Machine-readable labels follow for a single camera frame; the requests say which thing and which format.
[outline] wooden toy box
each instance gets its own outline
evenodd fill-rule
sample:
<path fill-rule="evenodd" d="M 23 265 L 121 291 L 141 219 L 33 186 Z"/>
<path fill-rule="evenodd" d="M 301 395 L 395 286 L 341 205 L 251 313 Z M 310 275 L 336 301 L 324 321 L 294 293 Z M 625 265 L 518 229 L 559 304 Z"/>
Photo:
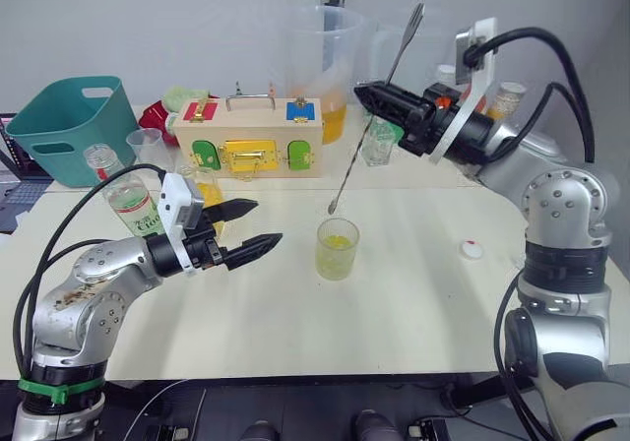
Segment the wooden toy box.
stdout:
<path fill-rule="evenodd" d="M 217 177 L 318 177 L 322 117 L 317 98 L 235 95 L 184 104 L 172 124 L 182 154 Z"/>

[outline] clear cup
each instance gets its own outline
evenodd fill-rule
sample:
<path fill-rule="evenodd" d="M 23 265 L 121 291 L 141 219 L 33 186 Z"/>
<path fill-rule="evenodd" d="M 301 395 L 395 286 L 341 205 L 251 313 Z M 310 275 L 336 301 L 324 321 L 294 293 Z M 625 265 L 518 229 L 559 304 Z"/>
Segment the clear cup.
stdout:
<path fill-rule="evenodd" d="M 345 279 L 352 271 L 359 232 L 354 223 L 343 218 L 325 220 L 317 228 L 315 266 L 329 281 Z"/>
<path fill-rule="evenodd" d="M 156 128 L 142 128 L 129 133 L 127 144 L 134 150 L 138 162 L 152 163 L 168 172 L 173 171 L 173 160 L 166 149 L 161 131 Z"/>
<path fill-rule="evenodd" d="M 344 131 L 347 93 L 366 20 L 345 8 L 310 6 L 288 16 L 286 91 L 289 97 L 319 98 L 323 143 Z"/>
<path fill-rule="evenodd" d="M 361 147 L 365 163 L 369 166 L 390 163 L 390 154 L 395 142 L 396 133 L 390 123 L 382 118 L 374 118 Z"/>
<path fill-rule="evenodd" d="M 223 193 L 215 177 L 215 173 L 212 169 L 207 167 L 194 167 L 190 165 L 182 165 L 177 169 L 177 173 L 184 178 L 190 178 L 204 197 L 204 208 L 211 207 L 212 205 L 218 205 L 224 201 Z M 223 233 L 223 221 L 215 223 L 215 230 L 217 231 L 217 237 L 221 237 Z"/>

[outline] metal handle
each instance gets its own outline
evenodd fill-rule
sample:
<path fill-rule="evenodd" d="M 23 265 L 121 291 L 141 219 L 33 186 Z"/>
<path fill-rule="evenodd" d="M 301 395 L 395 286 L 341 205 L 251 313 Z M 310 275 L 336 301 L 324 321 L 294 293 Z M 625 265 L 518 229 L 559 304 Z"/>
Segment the metal handle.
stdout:
<path fill-rule="evenodd" d="M 234 160 L 262 160 L 265 158 L 263 151 L 252 151 L 251 153 L 232 153 Z"/>
<path fill-rule="evenodd" d="M 239 99 L 239 98 L 268 98 L 272 102 L 272 109 L 276 109 L 276 99 L 273 98 L 270 94 L 233 94 L 225 98 L 225 107 L 227 108 L 227 111 L 232 110 L 232 107 L 229 103 L 233 99 Z"/>

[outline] green cloth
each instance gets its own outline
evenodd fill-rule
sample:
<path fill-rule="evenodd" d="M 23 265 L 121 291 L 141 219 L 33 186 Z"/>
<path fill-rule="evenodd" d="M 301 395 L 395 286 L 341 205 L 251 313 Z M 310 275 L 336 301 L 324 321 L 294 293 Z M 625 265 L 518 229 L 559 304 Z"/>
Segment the green cloth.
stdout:
<path fill-rule="evenodd" d="M 178 113 L 189 99 L 207 98 L 209 94 L 210 92 L 207 90 L 193 90 L 175 86 L 166 92 L 161 99 L 161 104 L 171 113 Z"/>

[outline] orange juice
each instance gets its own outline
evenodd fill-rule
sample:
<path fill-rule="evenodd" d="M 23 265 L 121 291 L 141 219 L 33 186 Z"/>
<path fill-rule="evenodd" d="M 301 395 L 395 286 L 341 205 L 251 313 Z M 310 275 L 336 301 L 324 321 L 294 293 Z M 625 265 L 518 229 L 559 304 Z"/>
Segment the orange juice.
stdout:
<path fill-rule="evenodd" d="M 324 144 L 330 144 L 338 140 L 344 131 L 344 120 L 346 119 L 347 105 L 341 108 L 322 113 L 324 120 Z"/>
<path fill-rule="evenodd" d="M 197 182 L 196 185 L 204 197 L 204 208 L 217 205 L 223 201 L 223 193 L 217 185 L 203 182 Z M 223 232 L 223 221 L 216 222 L 215 229 L 217 230 L 217 237 L 221 237 L 221 233 Z"/>

